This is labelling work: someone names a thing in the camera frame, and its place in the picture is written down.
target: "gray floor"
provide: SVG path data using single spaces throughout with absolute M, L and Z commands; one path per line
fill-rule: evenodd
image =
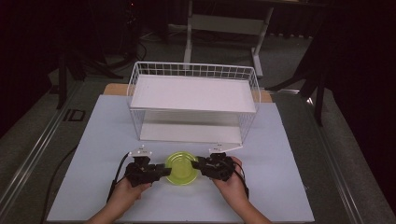
M 249 48 L 255 45 L 255 38 L 213 42 L 209 37 L 195 34 L 192 63 L 252 65 Z M 157 40 L 155 35 L 142 40 L 147 48 L 145 61 L 183 61 L 184 35 L 170 36 L 169 44 Z M 275 85 L 291 77 L 309 44 L 310 39 L 267 37 L 260 53 L 264 73 L 260 85 Z M 95 73 L 91 73 L 83 83 L 69 79 L 71 101 L 64 110 L 56 110 L 56 95 L 46 94 L 0 140 L 0 192 L 6 192 L 7 186 L 15 186 L 13 179 L 21 179 L 19 186 L 23 186 L 13 188 L 14 197 L 7 198 L 10 199 L 7 203 L 9 209 L 1 208 L 1 223 L 40 222 L 50 177 L 64 155 L 78 143 L 98 95 L 109 82 L 126 82 L 131 71 L 131 66 L 118 69 L 116 73 L 125 76 L 121 81 L 109 80 Z M 299 82 L 289 88 L 298 90 L 301 85 L 302 82 Z M 396 223 L 332 93 L 325 92 L 323 128 L 312 119 L 310 104 L 292 91 L 274 93 L 273 98 L 307 188 L 315 223 Z M 85 110 L 87 115 L 82 122 L 62 121 L 67 109 Z M 57 124 L 56 130 L 46 129 L 48 124 Z M 40 138 L 42 133 L 49 138 Z M 38 152 L 40 160 L 31 163 L 34 169 L 27 176 L 15 176 L 21 167 L 27 167 L 23 166 L 26 164 L 23 162 L 31 151 Z M 54 179 L 47 210 L 62 183 L 70 159 L 66 160 Z

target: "green plate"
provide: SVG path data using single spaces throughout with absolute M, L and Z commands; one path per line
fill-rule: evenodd
M 191 161 L 198 161 L 190 152 L 179 151 L 166 159 L 165 167 L 172 168 L 166 178 L 174 185 L 188 185 L 197 176 L 198 172 L 191 166 Z

